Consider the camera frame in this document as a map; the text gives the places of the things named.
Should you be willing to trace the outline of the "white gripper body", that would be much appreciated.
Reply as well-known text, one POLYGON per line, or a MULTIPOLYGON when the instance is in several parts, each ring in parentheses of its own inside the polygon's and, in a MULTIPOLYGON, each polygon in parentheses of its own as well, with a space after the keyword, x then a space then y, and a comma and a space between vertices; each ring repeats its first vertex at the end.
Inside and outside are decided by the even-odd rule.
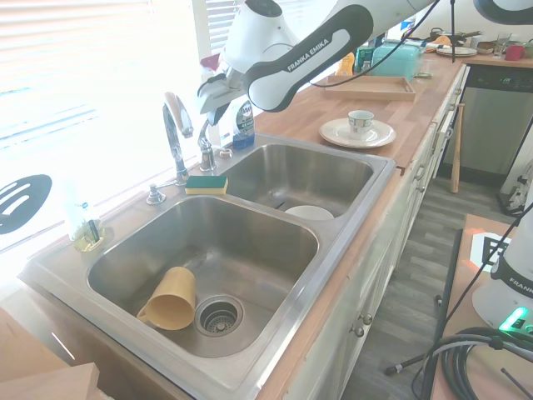
POLYGON ((207 114, 245 96, 243 88, 233 89, 227 85, 204 85, 199 89, 199 113, 207 114))

